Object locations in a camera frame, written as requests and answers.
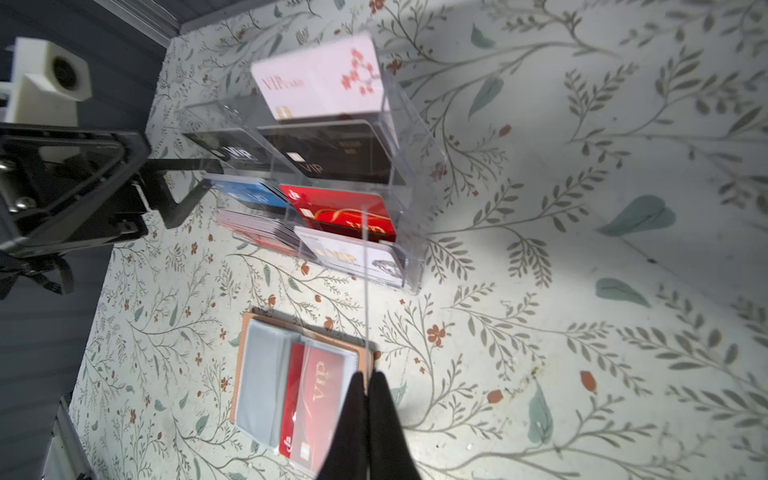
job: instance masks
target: black vip card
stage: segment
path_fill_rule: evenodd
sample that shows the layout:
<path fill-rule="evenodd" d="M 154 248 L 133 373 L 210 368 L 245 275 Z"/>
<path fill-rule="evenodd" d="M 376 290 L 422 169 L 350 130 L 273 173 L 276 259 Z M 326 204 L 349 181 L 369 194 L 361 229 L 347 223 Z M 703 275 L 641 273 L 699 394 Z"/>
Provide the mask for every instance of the black vip card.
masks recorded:
<path fill-rule="evenodd" d="M 197 131 L 185 137 L 235 168 L 269 170 L 272 155 L 242 128 Z"/>
<path fill-rule="evenodd" d="M 389 182 L 392 164 L 366 121 L 274 125 L 258 131 L 307 177 Z"/>

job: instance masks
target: gray wall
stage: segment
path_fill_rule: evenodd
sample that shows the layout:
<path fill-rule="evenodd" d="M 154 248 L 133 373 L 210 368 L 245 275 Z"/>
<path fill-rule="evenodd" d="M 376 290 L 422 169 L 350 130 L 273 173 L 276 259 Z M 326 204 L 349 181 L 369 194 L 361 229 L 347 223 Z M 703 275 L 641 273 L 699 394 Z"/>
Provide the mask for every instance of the gray wall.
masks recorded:
<path fill-rule="evenodd" d="M 43 38 L 88 62 L 93 98 L 78 105 L 82 127 L 144 130 L 165 48 L 92 0 L 1 0 L 0 48 Z M 0 54 L 0 79 L 12 55 Z"/>
<path fill-rule="evenodd" d="M 92 0 L 0 0 L 0 48 L 17 36 L 54 41 L 88 62 L 94 97 L 84 127 L 144 130 L 165 50 Z M 11 54 L 0 52 L 0 79 Z M 59 397 L 74 388 L 111 248 L 66 256 L 75 293 L 21 279 L 0 302 L 0 480 L 40 478 Z"/>

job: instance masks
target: floral pattern surface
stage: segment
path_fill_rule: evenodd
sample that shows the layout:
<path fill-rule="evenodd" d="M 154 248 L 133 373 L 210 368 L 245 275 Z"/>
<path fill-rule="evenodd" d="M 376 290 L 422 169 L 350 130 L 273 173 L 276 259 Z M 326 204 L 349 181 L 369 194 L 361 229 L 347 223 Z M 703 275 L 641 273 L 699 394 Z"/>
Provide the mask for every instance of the floral pattern surface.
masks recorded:
<path fill-rule="evenodd" d="M 175 38 L 155 157 L 254 58 L 361 30 L 448 155 L 422 290 L 234 240 L 117 245 L 71 406 L 102 478 L 298 478 L 227 420 L 240 313 L 364 335 L 423 478 L 768 476 L 768 5 L 280 0 Z M 192 176 L 169 177 L 186 192 Z"/>

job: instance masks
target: clear acrylic display stand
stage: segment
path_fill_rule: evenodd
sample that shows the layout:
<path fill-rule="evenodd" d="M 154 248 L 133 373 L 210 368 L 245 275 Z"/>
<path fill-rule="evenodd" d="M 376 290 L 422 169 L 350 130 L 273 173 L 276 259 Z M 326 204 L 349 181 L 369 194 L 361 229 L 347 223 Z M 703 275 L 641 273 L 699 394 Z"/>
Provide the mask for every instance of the clear acrylic display stand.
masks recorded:
<path fill-rule="evenodd" d="M 225 173 L 265 177 L 275 185 L 285 184 L 346 190 L 378 194 L 384 200 L 396 228 L 396 242 L 391 246 L 403 267 L 402 284 L 398 287 L 411 293 L 418 292 L 429 249 L 426 234 L 435 218 L 439 198 L 434 172 L 443 172 L 445 152 L 440 148 L 419 116 L 407 94 L 387 71 L 382 73 L 384 96 L 379 112 L 345 116 L 344 118 L 308 118 L 276 121 L 264 99 L 258 94 L 225 98 L 186 107 L 182 128 L 185 132 L 242 129 L 253 138 L 249 159 L 228 160 Z M 387 151 L 392 168 L 385 183 L 372 183 L 330 178 L 310 177 L 289 161 L 280 150 L 260 133 L 266 127 L 280 124 L 317 124 L 339 120 L 367 121 L 381 145 Z M 370 154 L 373 162 L 374 151 Z M 367 218 L 366 205 L 357 206 Z M 306 227 L 306 221 L 293 208 L 288 208 L 284 222 Z M 316 256 L 302 244 L 299 257 L 317 262 Z M 360 272 L 349 271 L 360 276 Z M 379 282 L 374 276 L 362 273 L 366 279 Z"/>

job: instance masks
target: stack of cards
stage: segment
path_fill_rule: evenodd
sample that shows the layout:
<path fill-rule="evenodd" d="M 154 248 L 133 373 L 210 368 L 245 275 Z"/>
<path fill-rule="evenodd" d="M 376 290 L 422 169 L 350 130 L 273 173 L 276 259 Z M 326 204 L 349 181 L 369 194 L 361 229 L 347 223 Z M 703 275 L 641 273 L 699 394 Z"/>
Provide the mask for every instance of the stack of cards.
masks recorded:
<path fill-rule="evenodd" d="M 285 195 L 263 178 L 206 173 L 203 179 L 246 207 L 257 210 L 257 214 L 261 216 L 278 220 L 285 217 L 287 202 Z"/>
<path fill-rule="evenodd" d="M 390 244 L 366 242 L 298 225 L 293 229 L 322 265 L 390 286 L 403 285 L 403 263 Z"/>
<path fill-rule="evenodd" d="M 216 221 L 247 242 L 292 257 L 299 254 L 299 238 L 281 220 L 219 210 Z"/>

